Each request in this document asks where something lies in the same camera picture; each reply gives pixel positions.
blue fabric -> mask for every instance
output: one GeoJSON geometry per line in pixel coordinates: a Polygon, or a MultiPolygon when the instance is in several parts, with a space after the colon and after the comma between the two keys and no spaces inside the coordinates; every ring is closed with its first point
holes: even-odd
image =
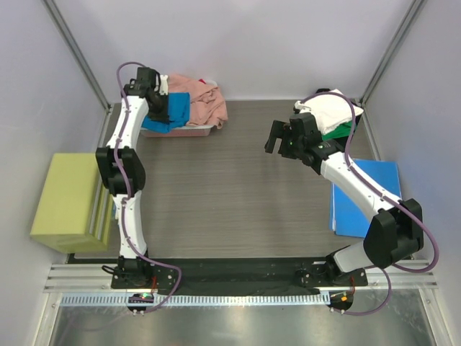
{"type": "MultiPolygon", "coordinates": [[[[395,162],[354,160],[378,184],[394,195],[401,197],[398,180],[397,164],[395,162]]],[[[330,198],[330,229],[339,236],[367,235],[370,222],[365,218],[354,202],[335,184],[331,184],[330,198]]]]}
{"type": "Polygon", "coordinates": [[[173,92],[168,95],[168,115],[170,123],[144,118],[142,127],[160,133],[168,133],[174,128],[186,125],[190,116],[190,95],[188,92],[173,92]]]}

black mounting plate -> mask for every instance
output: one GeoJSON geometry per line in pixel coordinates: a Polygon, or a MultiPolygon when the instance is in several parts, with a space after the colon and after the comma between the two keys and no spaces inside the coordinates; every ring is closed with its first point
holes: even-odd
{"type": "MultiPolygon", "coordinates": [[[[300,296],[318,294],[318,288],[368,285],[364,269],[331,282],[323,274],[324,257],[156,259],[182,269],[175,294],[183,296],[300,296]]],[[[153,267],[156,287],[168,294],[177,279],[175,270],[153,267]]],[[[139,286],[112,279],[114,289],[151,288],[152,281],[139,286]]]]}

white panel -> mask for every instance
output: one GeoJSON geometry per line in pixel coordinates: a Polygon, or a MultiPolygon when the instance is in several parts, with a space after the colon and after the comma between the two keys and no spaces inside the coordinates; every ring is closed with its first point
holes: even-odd
{"type": "Polygon", "coordinates": [[[51,263],[29,237],[53,153],[92,151],[104,111],[37,0],[0,11],[0,345],[30,345],[51,263]]]}
{"type": "MultiPolygon", "coordinates": [[[[216,80],[227,99],[362,96],[411,0],[57,0],[106,96],[136,60],[216,80]]],[[[134,74],[134,68],[125,78],[134,74]]]]}
{"type": "Polygon", "coordinates": [[[460,17],[461,2],[428,1],[367,104],[382,158],[397,161],[403,196],[422,204],[439,242],[435,274],[452,322],[461,309],[460,17]]]}

white cable tray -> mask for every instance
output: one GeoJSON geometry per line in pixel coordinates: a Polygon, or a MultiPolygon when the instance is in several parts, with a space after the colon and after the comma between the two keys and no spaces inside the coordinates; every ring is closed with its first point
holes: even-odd
{"type": "MultiPolygon", "coordinates": [[[[60,306],[153,306],[165,296],[155,296],[153,303],[128,303],[134,293],[64,293],[60,306]]],[[[286,305],[325,305],[330,304],[328,292],[315,296],[172,296],[164,306],[286,306],[286,305]]]]}

pink towel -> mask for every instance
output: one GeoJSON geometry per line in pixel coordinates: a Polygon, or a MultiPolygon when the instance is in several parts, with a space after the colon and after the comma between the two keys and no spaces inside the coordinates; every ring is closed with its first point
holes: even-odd
{"type": "Polygon", "coordinates": [[[219,87],[203,84],[180,74],[168,77],[169,92],[188,92],[190,94],[190,118],[187,125],[215,125],[222,128],[228,119],[225,100],[219,87]]]}

